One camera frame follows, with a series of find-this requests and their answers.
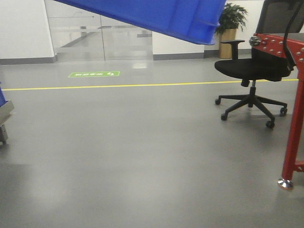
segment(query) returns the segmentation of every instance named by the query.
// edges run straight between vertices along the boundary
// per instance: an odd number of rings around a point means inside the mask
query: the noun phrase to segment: chair backrest
[[[304,0],[265,0],[256,33],[271,34],[285,33],[286,27]],[[290,33],[298,33],[304,23],[304,4],[290,27]],[[277,67],[287,67],[286,59],[279,58],[257,49],[252,49],[252,58]]]

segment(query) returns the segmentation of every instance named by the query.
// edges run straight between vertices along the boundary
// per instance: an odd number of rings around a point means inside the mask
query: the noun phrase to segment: caster wheel
[[[215,104],[219,105],[220,104],[220,99],[215,99]]]
[[[270,129],[273,129],[275,126],[275,122],[272,122],[272,121],[267,121],[266,123],[266,127],[270,128]]]
[[[287,113],[287,108],[281,108],[280,110],[280,116],[286,116],[286,113]]]
[[[225,120],[227,120],[227,115],[224,113],[220,116],[220,118],[225,121]]]

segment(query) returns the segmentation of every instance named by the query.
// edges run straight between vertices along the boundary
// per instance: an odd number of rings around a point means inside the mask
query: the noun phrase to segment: yellow floor line
[[[267,80],[257,80],[259,82],[269,82]],[[282,81],[298,81],[298,79],[283,79]],[[238,81],[219,81],[219,82],[185,82],[185,83],[164,83],[164,84],[135,84],[135,85],[88,85],[88,86],[63,86],[63,87],[34,87],[34,88],[11,88],[2,91],[22,91],[22,90],[49,90],[49,89],[92,89],[92,88],[120,88],[120,87],[141,87],[141,86],[190,86],[206,84],[240,83]]]

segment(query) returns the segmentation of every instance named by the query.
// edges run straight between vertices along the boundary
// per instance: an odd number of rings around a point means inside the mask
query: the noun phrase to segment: green floor sign
[[[119,76],[120,71],[74,72],[69,77],[113,77]]]

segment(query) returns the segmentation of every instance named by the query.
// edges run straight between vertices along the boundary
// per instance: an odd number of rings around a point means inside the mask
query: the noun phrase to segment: potted plant
[[[230,44],[221,44],[221,41],[235,39],[239,27],[243,31],[243,27],[246,26],[245,20],[247,14],[248,12],[244,7],[226,3],[224,10],[219,17],[219,27],[216,29],[216,33],[219,34],[220,40],[220,58],[231,58]]]

